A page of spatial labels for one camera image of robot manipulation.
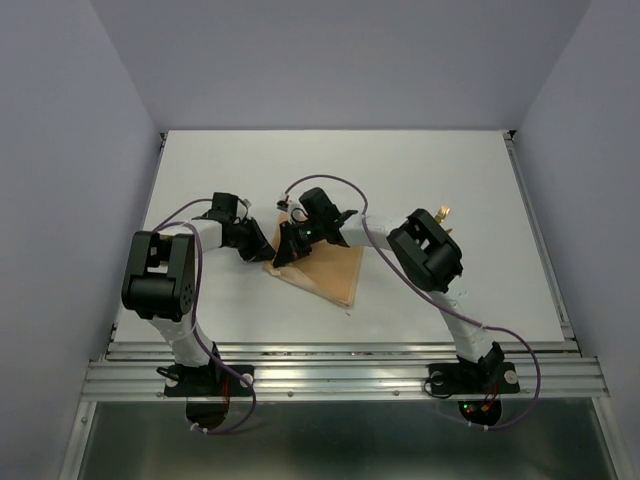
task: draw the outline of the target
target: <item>black bracket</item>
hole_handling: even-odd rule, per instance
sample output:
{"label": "black bracket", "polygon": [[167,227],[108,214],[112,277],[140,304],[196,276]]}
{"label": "black bracket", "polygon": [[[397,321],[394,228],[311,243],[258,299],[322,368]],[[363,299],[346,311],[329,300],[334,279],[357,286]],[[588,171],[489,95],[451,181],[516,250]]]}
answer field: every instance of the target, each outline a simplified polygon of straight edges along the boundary
{"label": "black bracket", "polygon": [[516,368],[511,362],[497,365],[489,382],[475,381],[460,363],[433,363],[428,368],[429,378],[425,381],[425,388],[428,387],[434,396],[483,395],[495,384],[500,394],[520,392]]}
{"label": "black bracket", "polygon": [[237,215],[238,196],[231,193],[215,192],[211,200],[211,208],[202,217],[224,225],[233,222]]}
{"label": "black bracket", "polygon": [[[275,268],[282,267],[311,254],[312,245],[326,240],[332,245],[347,247],[340,228],[356,210],[340,212],[327,194],[314,187],[300,195],[300,204],[304,207],[306,220],[282,222],[280,224],[280,245],[273,258]],[[278,209],[287,211],[287,204],[278,202]]]}
{"label": "black bracket", "polygon": [[418,208],[387,236],[400,266],[420,290],[446,293],[462,274],[462,251],[429,212]]}
{"label": "black bracket", "polygon": [[[149,269],[167,264],[166,273]],[[122,282],[122,304],[140,318],[179,322],[193,304],[195,241],[193,235],[162,238],[157,232],[133,235]]]}
{"label": "black bracket", "polygon": [[[219,380],[216,382],[213,368],[212,363],[202,367],[185,367],[174,364],[169,367],[160,367],[157,371],[163,377],[177,382],[172,387],[165,383],[165,397],[223,397],[226,382],[229,383],[229,397],[251,396],[251,391],[247,386],[224,369],[218,370]],[[251,378],[254,377],[255,368],[253,365],[232,365],[229,368],[240,375],[249,374]]]}

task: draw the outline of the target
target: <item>white wall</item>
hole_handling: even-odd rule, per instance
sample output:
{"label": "white wall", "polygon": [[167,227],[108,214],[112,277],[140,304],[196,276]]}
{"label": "white wall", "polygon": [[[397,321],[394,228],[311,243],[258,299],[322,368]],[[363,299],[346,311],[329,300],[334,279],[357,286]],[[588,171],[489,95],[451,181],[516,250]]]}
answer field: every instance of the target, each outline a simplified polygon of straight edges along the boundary
{"label": "white wall", "polygon": [[569,315],[640,463],[640,2],[594,0],[516,135]]}
{"label": "white wall", "polygon": [[0,478],[50,479],[159,144],[87,0],[0,10]]}
{"label": "white wall", "polygon": [[93,0],[162,129],[516,128],[586,0]]}

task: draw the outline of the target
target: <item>wire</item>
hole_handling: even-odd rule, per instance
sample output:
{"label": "wire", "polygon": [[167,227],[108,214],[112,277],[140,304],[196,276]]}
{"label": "wire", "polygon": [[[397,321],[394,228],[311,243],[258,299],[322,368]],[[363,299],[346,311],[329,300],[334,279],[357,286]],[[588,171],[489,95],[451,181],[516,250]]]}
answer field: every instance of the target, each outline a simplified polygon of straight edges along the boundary
{"label": "wire", "polygon": [[437,398],[438,400],[446,400],[447,398],[451,398],[454,395],[453,393],[450,393],[448,395],[436,395],[434,393],[431,393],[431,391],[427,388],[428,383],[433,383],[433,380],[431,378],[427,378],[424,384],[422,385],[422,391],[427,395],[429,395],[431,398]]}
{"label": "wire", "polygon": [[197,310],[198,310],[198,300],[200,298],[200,284],[202,283],[202,260],[203,260],[203,251],[202,251],[202,242],[200,240],[200,235],[198,235],[198,230],[191,225],[190,223],[182,223],[182,222],[174,222],[174,223],[167,223],[169,220],[171,220],[172,218],[174,218],[176,215],[178,215],[180,212],[184,211],[188,206],[191,206],[195,203],[199,203],[201,200],[194,200],[193,202],[190,202],[188,204],[186,204],[185,206],[183,206],[182,208],[178,209],[177,211],[175,211],[173,214],[171,214],[164,222],[162,222],[158,227],[156,227],[154,230],[158,230],[160,228],[163,227],[172,227],[175,225],[183,225],[186,228],[188,228],[191,233],[193,233],[193,236],[195,238],[196,241],[196,251],[197,251],[197,259],[198,259],[198,269],[197,269],[197,273],[196,273],[196,288],[195,288],[195,292],[193,294],[193,306],[191,307],[191,325],[192,325],[192,329],[193,329],[193,336],[196,339],[196,342],[198,342],[198,345],[200,346],[200,348],[209,356],[209,358],[221,369],[223,369],[225,372],[227,372],[229,375],[231,375],[232,377],[234,377],[236,380],[240,381],[241,383],[243,383],[248,389],[249,392],[251,393],[251,397],[252,397],[252,401],[251,401],[251,408],[249,409],[249,411],[245,414],[244,417],[242,417],[237,423],[235,423],[234,425],[224,428],[222,430],[205,430],[200,428],[197,424],[191,423],[191,428],[193,428],[194,430],[197,430],[198,432],[201,433],[205,433],[207,435],[222,435],[225,433],[229,433],[232,432],[234,430],[236,430],[237,428],[239,428],[240,426],[242,426],[248,419],[249,417],[251,417],[251,415],[253,414],[254,410],[256,409],[256,403],[257,403],[257,398],[256,398],[256,392],[253,388],[253,385],[251,383],[249,383],[249,381],[244,378],[242,375],[240,375],[238,372],[236,372],[235,370],[233,370],[232,368],[228,367],[221,359],[219,359],[218,357],[216,357],[213,352],[211,351],[211,349],[209,347],[207,347],[204,343],[204,341],[202,340],[202,338],[200,338],[200,334],[198,333],[198,329],[195,328],[196,327],[196,323],[198,321],[197,319]]}
{"label": "wire", "polygon": [[486,412],[487,410],[489,410],[491,408],[491,405],[493,405],[496,401],[496,398],[498,398],[498,382],[495,383],[495,385],[493,386],[493,398],[491,399],[491,401],[489,402],[488,405],[482,405],[480,407],[480,410],[482,410],[483,412]]}
{"label": "wire", "polygon": [[411,290],[413,290],[413,292],[416,295],[418,295],[420,298],[422,298],[428,304],[436,307],[441,312],[447,313],[447,314],[449,314],[449,315],[451,315],[453,317],[456,317],[456,318],[462,320],[463,322],[469,323],[469,324],[474,325],[474,326],[476,326],[478,328],[484,328],[485,330],[490,330],[490,331],[493,331],[493,332],[506,333],[507,335],[510,335],[510,336],[514,337],[516,340],[518,340],[518,342],[520,342],[524,346],[524,348],[527,350],[529,355],[531,355],[531,359],[533,360],[533,365],[534,365],[535,370],[536,370],[536,388],[535,388],[535,391],[533,393],[533,398],[531,399],[531,402],[529,403],[529,405],[527,405],[527,408],[520,415],[518,415],[516,418],[514,418],[512,420],[509,420],[508,422],[505,422],[505,423],[500,424],[500,425],[494,425],[494,426],[488,427],[488,429],[489,430],[504,430],[505,428],[509,428],[509,427],[517,424],[518,422],[520,422],[522,419],[524,419],[529,414],[529,412],[531,412],[531,410],[533,410],[533,408],[537,404],[538,398],[540,397],[540,387],[542,385],[542,373],[540,371],[540,362],[538,362],[538,357],[536,356],[535,352],[533,351],[533,348],[531,348],[531,346],[525,341],[525,339],[522,338],[520,335],[518,335],[516,332],[514,332],[512,330],[509,330],[508,328],[504,328],[504,327],[492,327],[492,326],[484,325],[481,322],[479,322],[477,320],[474,320],[471,317],[467,317],[466,315],[462,315],[461,313],[458,313],[455,310],[447,308],[447,307],[445,307],[443,305],[439,305],[434,300],[432,300],[431,297],[429,297],[426,293],[424,293],[422,290],[420,290],[418,287],[416,287],[404,275],[404,273],[398,267],[396,267],[396,265],[391,261],[391,259],[382,251],[382,248],[380,248],[380,246],[376,243],[375,238],[373,237],[371,231],[369,230],[369,227],[367,226],[367,220],[366,220],[366,218],[367,218],[366,217],[367,210],[369,209],[369,199],[364,194],[364,192],[357,185],[355,185],[354,183],[352,183],[349,180],[346,180],[344,178],[335,176],[335,175],[327,175],[327,174],[323,174],[323,173],[318,173],[318,174],[314,174],[314,175],[307,175],[306,177],[302,177],[302,178],[296,180],[291,185],[289,185],[289,187],[284,191],[284,193],[288,194],[294,187],[296,187],[297,185],[301,184],[302,182],[305,182],[307,180],[312,180],[312,179],[315,179],[315,178],[327,178],[327,179],[330,179],[330,180],[335,180],[337,182],[344,183],[345,185],[350,186],[356,192],[358,192],[358,194],[360,195],[360,197],[362,198],[362,201],[364,203],[364,206],[362,208],[362,229],[364,230],[364,233],[367,236],[367,239],[369,240],[369,243],[371,243],[371,246],[373,247],[373,249],[378,253],[380,258],[382,258],[382,260],[389,266],[389,268],[391,268],[391,270],[393,270],[393,272],[400,278],[400,280],[402,280]]}
{"label": "wire", "polygon": [[189,208],[191,205],[195,205],[196,203],[204,203],[204,202],[211,202],[210,198],[198,198],[197,200],[191,200],[189,203],[185,203],[182,207],[180,207],[178,210],[176,210],[175,212],[173,212],[171,215],[169,215],[167,218],[165,218],[163,221],[161,221],[158,226],[156,228],[153,229],[154,232],[157,232],[158,230],[160,230],[161,228],[164,228],[167,226],[167,223],[170,222],[171,220],[173,220],[176,215],[178,215],[179,213],[184,212],[187,208]]}
{"label": "wire", "polygon": [[222,396],[224,397],[224,402],[227,405],[231,404],[231,397],[229,396],[229,377],[224,379],[224,386],[222,388]]}
{"label": "wire", "polygon": [[482,400],[482,404],[484,405],[485,403],[487,403],[487,400],[489,400],[489,397],[491,396],[492,393],[496,392],[496,387],[498,386],[498,382],[494,383],[491,387],[491,389],[487,392],[487,394],[484,396],[484,400]]}

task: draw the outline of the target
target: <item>metal frame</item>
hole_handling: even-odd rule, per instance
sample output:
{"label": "metal frame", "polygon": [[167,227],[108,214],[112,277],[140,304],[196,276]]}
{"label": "metal frame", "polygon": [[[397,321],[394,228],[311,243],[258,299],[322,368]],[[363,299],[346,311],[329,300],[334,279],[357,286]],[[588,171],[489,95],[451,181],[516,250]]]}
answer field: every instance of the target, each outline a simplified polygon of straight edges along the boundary
{"label": "metal frame", "polygon": [[[507,132],[503,132],[503,137],[565,338],[564,342],[532,344],[543,375],[540,396],[592,398],[617,477],[635,479],[637,477],[633,462],[628,456],[613,416],[600,365],[595,358],[581,356],[546,245],[522,180],[513,140]],[[256,367],[254,387],[258,399],[264,402],[430,401],[432,398],[422,391],[424,379],[427,377],[426,365],[455,361],[453,342],[218,346],[228,364],[251,363]],[[531,357],[518,343],[503,343],[502,346],[507,359],[516,364],[520,377],[522,392],[516,397],[531,397],[536,381]],[[89,365],[61,479],[75,479],[80,472],[97,402],[184,401],[166,398],[163,395],[164,381],[155,372],[156,367],[171,361],[171,351],[164,343],[112,341],[104,359]]]}
{"label": "metal frame", "polygon": [[[160,133],[160,149],[158,151],[158,161],[156,163],[156,168],[153,171],[153,181],[151,182],[151,190],[149,190],[149,195],[147,196],[147,204],[144,206],[144,215],[142,215],[142,217],[140,217],[140,223],[138,225],[138,228],[143,228],[144,226],[144,219],[147,217],[147,213],[149,213],[149,207],[151,206],[151,194],[153,193],[153,185],[155,185],[156,183],[156,179],[158,178],[158,172],[160,172],[160,164],[162,163],[162,157],[164,156],[164,148],[167,144],[167,139],[169,138],[169,133],[168,132],[161,132]],[[110,337],[109,337],[109,342],[113,342],[116,338],[116,330],[118,329],[118,315],[116,313],[115,318],[113,320],[113,325],[111,326],[111,332],[110,332]]]}

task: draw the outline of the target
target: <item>purple cable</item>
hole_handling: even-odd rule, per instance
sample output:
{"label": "purple cable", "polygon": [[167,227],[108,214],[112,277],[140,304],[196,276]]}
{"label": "purple cable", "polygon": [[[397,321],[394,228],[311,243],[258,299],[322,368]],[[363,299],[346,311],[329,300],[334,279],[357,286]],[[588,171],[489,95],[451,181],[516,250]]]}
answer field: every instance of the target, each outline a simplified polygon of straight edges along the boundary
{"label": "purple cable", "polygon": [[[506,333],[508,335],[511,335],[512,337],[514,337],[515,339],[518,340],[518,342],[520,342],[524,348],[527,349],[527,351],[529,352],[529,355],[531,355],[531,359],[533,360],[533,365],[536,369],[536,389],[533,393],[533,398],[531,400],[531,402],[529,403],[529,405],[527,406],[527,408],[520,414],[518,415],[516,418],[514,418],[513,420],[509,420],[506,423],[500,424],[500,425],[494,425],[492,427],[488,427],[488,430],[503,430],[505,428],[511,427],[513,425],[515,425],[516,423],[520,422],[524,417],[526,417],[529,412],[531,412],[531,410],[533,410],[533,408],[535,407],[536,403],[538,402],[538,398],[540,397],[540,387],[542,384],[542,373],[540,371],[540,363],[538,362],[538,357],[536,356],[535,352],[533,351],[533,348],[531,348],[531,346],[525,341],[524,338],[522,338],[520,335],[518,335],[516,332],[509,330],[508,328],[504,328],[504,327],[491,327],[491,326],[485,326],[482,323],[478,322],[477,320],[474,320],[471,317],[467,317],[466,315],[462,315],[461,313],[456,312],[455,310],[452,310],[450,308],[444,307],[442,305],[438,305],[436,302],[434,302],[431,297],[429,297],[426,293],[424,293],[422,290],[420,290],[418,287],[416,287],[405,275],[404,273],[395,266],[395,264],[391,261],[391,259],[389,257],[387,257],[387,255],[382,251],[382,248],[380,248],[380,246],[375,242],[375,239],[373,238],[373,235],[371,234],[371,231],[369,230],[369,227],[367,226],[367,221],[366,221],[366,215],[367,215],[367,210],[369,209],[369,199],[367,198],[367,196],[364,194],[364,192],[354,183],[345,180],[344,178],[341,177],[337,177],[335,175],[326,175],[326,174],[315,174],[315,175],[307,175],[306,177],[302,177],[299,180],[296,180],[295,182],[293,182],[285,191],[285,194],[289,194],[289,192],[296,187],[297,185],[299,185],[302,182],[305,182],[307,180],[311,180],[314,178],[328,178],[331,180],[336,180],[338,182],[344,183],[345,185],[350,186],[351,188],[353,188],[356,192],[358,192],[358,194],[360,194],[360,197],[362,197],[362,201],[364,202],[364,207],[362,208],[362,229],[364,230],[365,235],[367,236],[367,238],[369,239],[369,242],[371,243],[371,246],[373,247],[373,249],[378,253],[378,255],[380,255],[380,257],[382,258],[382,260],[384,260],[384,262],[389,266],[389,268],[391,268],[391,270],[393,270],[393,272],[400,277],[400,280],[402,280],[411,290],[413,290],[414,293],[416,293],[420,298],[422,298],[424,301],[426,301],[427,303],[429,303],[430,305],[436,307],[438,310],[440,310],[441,312],[447,313],[453,317],[456,317],[460,320],[462,320],[463,322],[467,322],[475,327],[478,328],[484,328],[486,330],[491,330],[493,332],[502,332],[502,333]],[[485,428],[484,426],[481,425],[477,425],[477,424],[470,424],[470,425],[474,425],[477,426],[479,428]]]}
{"label": "purple cable", "polygon": [[251,415],[253,414],[254,410],[256,409],[256,403],[257,403],[257,398],[256,398],[256,392],[253,389],[253,385],[251,383],[249,383],[247,381],[247,379],[245,379],[242,375],[240,375],[238,372],[236,372],[235,370],[233,370],[232,368],[228,367],[222,360],[220,360],[218,357],[216,357],[213,352],[211,351],[211,349],[209,349],[204,342],[202,341],[202,339],[200,338],[200,335],[198,334],[198,329],[195,328],[196,323],[197,323],[197,310],[198,310],[198,300],[200,298],[200,284],[202,282],[202,259],[203,259],[203,252],[202,252],[202,242],[200,241],[200,235],[198,235],[198,230],[191,225],[190,223],[182,223],[182,222],[173,222],[173,223],[167,223],[169,222],[171,219],[173,219],[176,215],[178,215],[180,212],[182,212],[183,210],[185,210],[187,207],[194,205],[196,203],[202,202],[203,199],[200,200],[194,200],[188,204],[186,204],[185,206],[183,206],[182,208],[180,208],[179,210],[175,211],[173,214],[171,214],[166,220],[164,220],[158,227],[156,227],[154,229],[154,231],[157,231],[161,228],[166,228],[166,227],[173,227],[173,226],[184,226],[186,228],[188,228],[189,230],[191,230],[191,233],[193,233],[193,236],[195,237],[195,241],[196,241],[196,250],[197,250],[197,254],[198,254],[198,270],[196,273],[196,290],[195,290],[195,294],[193,296],[193,306],[191,307],[191,326],[193,328],[193,336],[196,339],[196,342],[198,342],[198,345],[200,345],[200,348],[202,348],[202,350],[209,356],[209,358],[221,369],[223,369],[225,372],[227,372],[229,375],[233,376],[235,379],[237,379],[238,381],[242,382],[244,385],[246,385],[246,387],[249,389],[249,392],[251,393],[251,397],[252,397],[252,401],[251,401],[251,408],[249,409],[249,411],[247,412],[247,414],[242,417],[236,424],[228,427],[228,428],[224,428],[222,430],[207,430],[206,432],[204,431],[204,429],[200,428],[199,426],[195,425],[194,423],[191,423],[192,428],[194,428],[195,430],[197,430],[200,433],[204,433],[207,435],[222,435],[225,433],[230,433],[234,430],[236,430],[237,428],[239,428],[240,426],[244,425],[244,423],[249,420],[249,417],[251,417]]}
{"label": "purple cable", "polygon": [[178,215],[179,213],[184,212],[187,208],[189,208],[191,205],[195,205],[196,203],[204,203],[204,202],[211,202],[210,198],[198,198],[197,200],[191,200],[189,203],[184,204],[182,207],[180,207],[178,210],[176,210],[175,212],[173,212],[171,215],[169,215],[167,218],[165,218],[163,221],[161,221],[158,226],[156,228],[153,229],[153,231],[158,231],[161,228],[166,227],[166,223],[169,222],[170,220],[173,220],[175,218],[176,215]]}

